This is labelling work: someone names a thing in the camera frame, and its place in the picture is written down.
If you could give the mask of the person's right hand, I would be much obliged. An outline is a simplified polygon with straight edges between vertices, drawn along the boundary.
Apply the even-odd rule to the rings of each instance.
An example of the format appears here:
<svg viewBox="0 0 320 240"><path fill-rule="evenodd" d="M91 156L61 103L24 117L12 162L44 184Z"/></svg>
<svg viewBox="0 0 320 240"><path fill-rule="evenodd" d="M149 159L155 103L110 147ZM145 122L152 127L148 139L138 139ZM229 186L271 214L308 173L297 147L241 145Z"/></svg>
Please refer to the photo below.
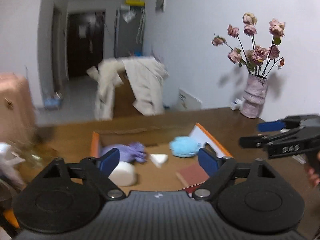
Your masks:
<svg viewBox="0 0 320 240"><path fill-rule="evenodd" d="M304 170L307 174L310 185L315 188L319 185L319 173L310 165L310 155L306 155L306 163L304 165Z"/></svg>

